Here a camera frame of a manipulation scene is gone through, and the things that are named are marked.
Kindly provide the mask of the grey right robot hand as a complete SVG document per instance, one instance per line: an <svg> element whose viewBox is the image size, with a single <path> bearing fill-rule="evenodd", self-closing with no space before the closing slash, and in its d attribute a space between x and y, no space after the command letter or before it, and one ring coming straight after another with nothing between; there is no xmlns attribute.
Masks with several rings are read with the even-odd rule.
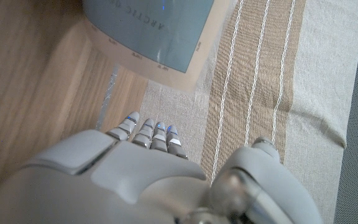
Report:
<svg viewBox="0 0 358 224"><path fill-rule="evenodd" d="M212 181L174 126L132 112L38 153L0 185L0 223L321 223L273 142L236 149Z"/></svg>

